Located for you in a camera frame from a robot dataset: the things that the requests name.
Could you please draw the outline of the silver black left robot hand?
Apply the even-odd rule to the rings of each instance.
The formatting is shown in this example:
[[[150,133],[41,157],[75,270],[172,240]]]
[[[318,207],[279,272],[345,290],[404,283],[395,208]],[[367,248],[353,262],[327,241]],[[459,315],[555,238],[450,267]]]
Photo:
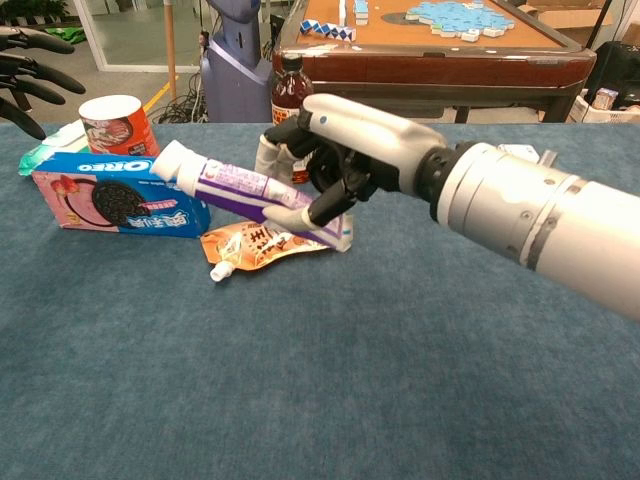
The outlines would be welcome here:
[[[42,49],[57,54],[72,54],[75,48],[46,32],[26,27],[1,26],[1,89],[8,90],[18,102],[14,104],[2,98],[1,118],[13,123],[32,138],[44,140],[44,130],[23,108],[26,95],[35,96],[53,105],[64,105],[66,101],[49,87],[22,79],[22,76],[48,81],[75,94],[84,94],[86,88],[75,78],[50,65],[31,57],[6,53],[6,50],[13,48]]]

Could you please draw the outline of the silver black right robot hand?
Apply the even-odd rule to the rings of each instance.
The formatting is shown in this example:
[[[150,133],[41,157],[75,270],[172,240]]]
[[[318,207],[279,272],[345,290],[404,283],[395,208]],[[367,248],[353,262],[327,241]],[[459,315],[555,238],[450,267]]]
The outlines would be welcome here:
[[[321,195],[298,209],[263,209],[267,220],[295,233],[326,226],[377,189],[421,198],[436,216],[458,160],[435,130],[332,94],[307,96],[299,113],[264,139],[294,160],[312,156],[310,178]]]

